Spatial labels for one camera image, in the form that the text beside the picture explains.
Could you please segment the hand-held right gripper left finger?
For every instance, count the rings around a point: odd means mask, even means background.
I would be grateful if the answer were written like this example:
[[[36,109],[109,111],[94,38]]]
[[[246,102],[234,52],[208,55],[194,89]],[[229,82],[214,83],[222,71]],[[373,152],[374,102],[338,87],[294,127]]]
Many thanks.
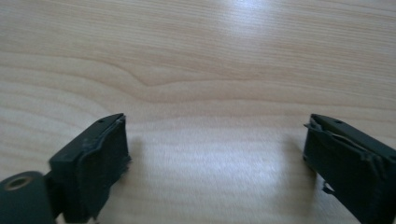
[[[65,221],[85,223],[99,216],[131,161],[125,125],[121,113],[101,118],[49,159],[51,180],[64,199],[57,212]]]

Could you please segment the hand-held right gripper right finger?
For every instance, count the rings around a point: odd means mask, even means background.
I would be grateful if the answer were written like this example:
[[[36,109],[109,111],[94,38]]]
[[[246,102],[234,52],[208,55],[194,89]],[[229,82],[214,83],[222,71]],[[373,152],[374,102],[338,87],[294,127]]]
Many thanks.
[[[396,149],[353,126],[313,114],[305,125],[303,159],[361,224],[396,218]]]

